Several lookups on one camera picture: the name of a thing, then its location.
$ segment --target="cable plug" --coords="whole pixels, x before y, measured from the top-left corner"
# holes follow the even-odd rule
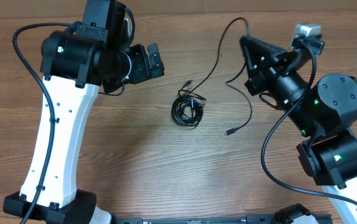
[[[189,86],[190,84],[192,84],[192,81],[193,81],[193,80],[188,80],[188,81],[183,85],[183,87],[182,87],[181,89],[186,88],[187,86]]]
[[[232,129],[226,131],[225,136],[230,136],[231,134],[234,134],[237,130],[239,130],[239,128],[232,128]]]

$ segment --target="wooden table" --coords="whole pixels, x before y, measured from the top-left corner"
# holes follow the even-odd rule
[[[166,67],[163,78],[127,86],[121,97],[100,95],[91,110],[77,170],[77,187],[95,192],[98,206],[118,217],[234,217],[273,213],[295,203],[339,217],[327,198],[303,195],[274,184],[260,165],[265,135],[281,116],[251,98],[252,121],[232,136],[225,131],[244,123],[249,106],[226,87],[243,64],[240,22],[222,46],[215,74],[198,89],[208,101],[196,129],[177,126],[170,115],[176,91],[189,79],[200,82],[216,59],[217,43],[235,17],[250,22],[254,37],[288,47],[295,24],[323,26],[326,47],[318,58],[318,79],[331,72],[357,77],[357,11],[246,12],[137,16],[135,42],[156,42]],[[19,223],[2,212],[4,197],[20,189],[32,159],[42,94],[15,55],[12,34],[36,22],[73,22],[79,17],[0,20],[0,223]],[[59,27],[19,36],[19,45],[39,71],[42,41]],[[300,71],[304,79],[310,66]],[[246,74],[234,86],[245,91]],[[357,122],[353,126],[357,134]],[[267,166],[280,180],[319,190],[306,176],[296,145],[303,141],[285,121],[267,149]]]

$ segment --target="cable clip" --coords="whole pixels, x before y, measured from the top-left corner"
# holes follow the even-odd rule
[[[51,123],[59,123],[59,118],[57,118],[57,119],[49,118],[49,122],[51,122]]]
[[[45,187],[44,186],[37,186],[36,190],[45,190]]]

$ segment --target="black cable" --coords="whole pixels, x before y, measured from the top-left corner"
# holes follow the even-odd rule
[[[270,93],[260,93],[259,94],[260,100],[263,101],[266,105],[269,105],[270,107],[272,107],[275,110],[282,110],[282,108],[279,105],[273,105],[268,100],[264,99],[263,96],[269,96],[269,97],[273,98]]]
[[[126,90],[126,85],[124,84],[124,82],[121,82],[121,91],[119,92],[119,94],[108,94],[108,93],[101,93],[101,92],[98,93],[107,96],[121,96],[125,90]]]
[[[133,26],[132,30],[131,30],[131,35],[129,36],[127,42],[125,42],[121,47],[120,50],[121,51],[125,51],[127,50],[130,45],[133,43],[134,41],[134,33],[135,33],[135,21],[134,21],[134,15],[133,12],[131,11],[131,9],[129,8],[124,8],[124,10],[127,12],[128,17],[131,19],[131,25]]]
[[[49,164],[49,160],[50,160],[50,156],[51,156],[51,152],[52,152],[52,145],[54,144],[56,119],[55,119],[54,105],[52,104],[52,100],[51,100],[51,97],[47,91],[47,88],[45,87],[45,85],[43,84],[43,82],[39,78],[39,76],[36,74],[36,72],[33,70],[33,68],[29,65],[29,62],[27,62],[27,60],[24,58],[22,52],[19,50],[19,47],[17,46],[17,36],[25,30],[33,29],[33,28],[37,28],[37,27],[45,27],[45,26],[67,26],[67,27],[69,27],[70,25],[71,24],[61,23],[61,22],[47,22],[47,23],[41,23],[41,24],[28,25],[28,26],[24,26],[24,27],[21,27],[20,29],[18,29],[14,33],[13,38],[12,38],[12,44],[14,46],[17,56],[20,58],[20,60],[24,64],[24,66],[28,69],[28,71],[33,76],[34,80],[37,82],[37,84],[40,86],[42,92],[44,93],[44,96],[48,102],[49,113],[50,113],[50,132],[49,132],[48,148],[47,148],[47,154],[45,155],[44,166],[42,167],[36,194],[34,195],[33,201],[31,203],[28,211],[26,212],[24,218],[22,219],[21,224],[26,223],[26,221],[29,219],[29,217],[30,217],[31,213],[33,212],[33,209],[40,197],[41,191],[45,189],[43,184],[44,184],[45,174],[47,173],[47,168],[48,168],[48,164]]]
[[[236,131],[238,131],[239,129],[241,129],[241,128],[243,128],[244,126],[246,126],[246,125],[250,122],[250,120],[252,119],[252,116],[253,116],[253,107],[252,107],[252,103],[250,102],[249,97],[247,97],[244,92],[242,92],[242,91],[240,91],[239,89],[237,89],[237,88],[233,87],[232,85],[230,85],[231,82],[233,82],[235,79],[237,79],[237,78],[242,74],[242,72],[245,70],[245,67],[246,67],[246,62],[243,64],[243,67],[242,67],[242,69],[240,70],[240,72],[239,72],[233,79],[231,79],[231,80],[229,80],[229,81],[226,81],[226,85],[227,85],[229,88],[232,88],[233,90],[238,91],[240,94],[242,94],[242,96],[244,96],[244,97],[246,98],[246,100],[247,100],[247,102],[248,102],[248,104],[249,104],[249,106],[250,106],[250,115],[249,115],[249,118],[247,118],[247,121],[246,121],[242,126],[239,126],[239,127],[237,127],[237,128],[232,128],[232,129],[228,130],[228,131],[226,132],[226,135],[227,135],[227,136],[228,136],[228,135],[231,135],[231,134],[234,134]]]
[[[77,26],[80,25],[81,22],[80,21],[75,21],[74,23],[72,23],[71,25],[69,25],[64,32],[68,33],[68,34],[73,34],[74,32],[76,32],[77,30]]]
[[[216,60],[216,63],[214,64],[214,66],[213,66],[213,69],[211,70],[211,72],[209,73],[209,75],[208,75],[203,81],[201,81],[195,88],[193,88],[193,90],[192,90],[191,92],[195,91],[199,86],[201,86],[201,85],[211,76],[211,74],[213,74],[214,70],[215,70],[216,67],[217,67],[218,61],[220,60],[220,51],[221,51],[222,41],[224,40],[224,37],[225,37],[225,35],[226,35],[228,29],[230,28],[230,26],[231,26],[234,22],[236,22],[236,21],[238,21],[238,20],[243,20],[243,21],[245,22],[245,25],[246,25],[246,33],[247,33],[247,35],[250,35],[249,24],[247,23],[247,20],[246,20],[245,18],[243,18],[243,17],[238,17],[238,18],[234,19],[233,21],[231,21],[231,22],[228,24],[228,26],[226,27],[226,29],[224,30],[224,32],[222,33],[220,42],[218,43],[217,60]]]
[[[340,195],[335,195],[335,194],[329,194],[329,193],[317,192],[317,191],[313,191],[313,190],[301,189],[301,188],[298,188],[298,187],[294,187],[294,186],[288,185],[288,184],[276,179],[269,172],[267,166],[265,165],[265,150],[267,148],[267,144],[270,141],[271,136],[273,135],[275,130],[278,128],[278,126],[282,123],[282,121],[284,121],[284,119],[303,101],[303,99],[309,93],[309,91],[310,91],[310,89],[312,87],[314,78],[315,78],[315,74],[317,72],[317,59],[315,57],[315,54],[313,53],[312,49],[309,46],[305,45],[304,43],[302,43],[302,47],[310,54],[311,59],[312,59],[313,68],[312,68],[312,74],[311,74],[311,77],[310,77],[310,81],[308,82],[308,85],[307,85],[304,93],[302,94],[302,96],[297,100],[297,102],[285,114],[282,115],[282,117],[276,122],[276,124],[272,127],[272,129],[268,133],[267,137],[265,138],[263,146],[262,146],[262,150],[261,150],[261,166],[263,167],[263,170],[267,174],[267,176],[272,181],[274,181],[276,184],[278,184],[281,187],[284,187],[286,189],[293,190],[293,191],[296,191],[296,192],[304,193],[304,194],[338,199],[338,200],[342,200],[342,201],[345,201],[345,202],[352,203],[352,204],[357,206],[357,201],[352,200],[350,198],[346,198],[346,197],[343,197],[343,196],[340,196]]]
[[[238,17],[228,24],[228,26],[225,28],[224,32],[221,35],[221,39],[218,44],[218,50],[217,50],[217,60],[216,60],[216,63],[214,64],[212,70],[210,71],[209,75],[203,81],[201,81],[195,88],[193,88],[191,91],[184,90],[184,88],[189,86],[192,83],[192,80],[186,82],[184,84],[184,86],[180,90],[178,90],[178,98],[174,101],[174,103],[171,107],[171,117],[173,118],[173,120],[176,124],[178,124],[180,126],[194,126],[194,127],[196,127],[201,122],[201,120],[203,118],[203,104],[199,103],[196,99],[203,100],[203,101],[207,101],[207,99],[205,99],[205,97],[203,97],[203,96],[200,96],[200,95],[194,93],[194,91],[199,86],[201,86],[211,76],[211,74],[213,74],[214,70],[217,67],[218,61],[220,59],[220,51],[221,51],[222,41],[224,40],[224,37],[225,37],[228,29],[230,28],[230,26],[238,20],[242,20],[245,22],[247,35],[250,35],[249,24],[245,18]],[[245,69],[245,65],[243,66],[242,70],[238,73],[238,75],[230,81],[235,80],[239,75],[241,75],[241,73],[243,72],[244,69]],[[191,108],[191,116],[190,117],[185,114],[185,109],[187,107]]]

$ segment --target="robotic arm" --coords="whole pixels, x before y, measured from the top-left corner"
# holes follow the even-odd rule
[[[126,13],[132,29],[125,19]],[[134,33],[133,15],[124,4],[115,0],[88,0],[83,22],[75,22],[45,39],[41,47],[41,72],[55,119],[50,119],[51,105],[44,94],[32,164],[21,191],[5,198],[6,213],[18,217],[29,214],[30,219],[55,224],[113,221],[113,215],[96,206],[94,193],[77,190],[77,161],[85,123],[101,85],[104,94],[122,88],[118,94],[121,95],[126,84],[164,75],[158,46],[148,46],[148,58],[142,45],[130,47]],[[45,165],[46,175],[42,177],[49,153],[50,122],[55,124],[54,143]],[[44,183],[38,186],[41,178]]]
[[[306,174],[313,177],[325,193],[357,202],[357,138],[350,129],[357,120],[357,80],[331,73],[304,96],[307,83],[296,72],[312,58],[310,54],[321,54],[325,43],[320,39],[321,27],[315,24],[296,26],[291,52],[243,36],[240,46],[249,75],[245,86],[253,96],[271,96],[277,102],[275,108],[285,112],[292,110],[289,118],[303,137],[310,137],[297,146]],[[272,179],[290,190],[329,197]],[[343,198],[331,198],[331,201],[345,223],[357,223],[357,205]]]

